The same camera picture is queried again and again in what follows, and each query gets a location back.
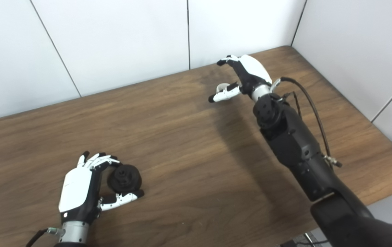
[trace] silver wrist cylinder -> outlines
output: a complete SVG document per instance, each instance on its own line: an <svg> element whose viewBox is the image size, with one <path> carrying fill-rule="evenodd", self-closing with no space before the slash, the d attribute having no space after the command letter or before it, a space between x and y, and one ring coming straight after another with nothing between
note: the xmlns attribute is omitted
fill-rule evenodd
<svg viewBox="0 0 392 247"><path fill-rule="evenodd" d="M68 221L63 223L63 235L59 238L59 243L72 242L72 243L86 243L87 232L89 224L82 221Z"/></svg>
<svg viewBox="0 0 392 247"><path fill-rule="evenodd" d="M254 92L252 92L252 100L254 100L254 102L257 102L260 97L270 93L271 89L269 88L269 85L260 85L256 89L254 89Z"/></svg>

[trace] robotic finger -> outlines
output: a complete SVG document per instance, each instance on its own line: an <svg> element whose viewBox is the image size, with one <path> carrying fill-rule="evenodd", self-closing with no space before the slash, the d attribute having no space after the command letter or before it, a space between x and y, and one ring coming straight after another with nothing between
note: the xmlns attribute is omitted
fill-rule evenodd
<svg viewBox="0 0 392 247"><path fill-rule="evenodd" d="M230 98L235 97L240 93L240 84L237 82L232 84L222 83L217 86L217 93L208 97L208 102L214 103L222 100L229 100Z"/></svg>

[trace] black arm segment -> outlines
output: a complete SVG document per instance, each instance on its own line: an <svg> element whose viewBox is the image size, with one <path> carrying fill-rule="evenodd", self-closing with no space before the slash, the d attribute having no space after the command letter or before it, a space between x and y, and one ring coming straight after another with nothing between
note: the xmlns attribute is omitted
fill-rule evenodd
<svg viewBox="0 0 392 247"><path fill-rule="evenodd" d="M392 246L392 225L374 219L337 177L318 141L296 111L276 94L257 100L253 112L260 132L310 201L311 214L333 247Z"/></svg>

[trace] fingertip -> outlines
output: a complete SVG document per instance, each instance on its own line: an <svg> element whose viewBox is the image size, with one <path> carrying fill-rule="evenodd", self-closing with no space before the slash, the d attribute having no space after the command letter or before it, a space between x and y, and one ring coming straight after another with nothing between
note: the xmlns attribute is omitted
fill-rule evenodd
<svg viewBox="0 0 392 247"><path fill-rule="evenodd" d="M82 155L83 155L85 158L87 158L87 157L89 156L89 151L88 151L88 150L84 151Z"/></svg>

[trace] cable connector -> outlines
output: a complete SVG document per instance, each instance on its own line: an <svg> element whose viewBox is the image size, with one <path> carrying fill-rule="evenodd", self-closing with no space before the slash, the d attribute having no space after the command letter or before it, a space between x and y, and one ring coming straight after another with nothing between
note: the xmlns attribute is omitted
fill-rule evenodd
<svg viewBox="0 0 392 247"><path fill-rule="evenodd" d="M328 156L328 155L324 155L324 159L325 159L329 164L331 164L331 165L333 165L333 166L337 166L337 167L339 167L339 168L342 167L342 163L339 162L336 158L333 158L333 157Z"/></svg>
<svg viewBox="0 0 392 247"><path fill-rule="evenodd" d="M60 235L63 236L65 231L60 229L60 228L55 228L55 227L48 227L47 233L52 234L52 235Z"/></svg>

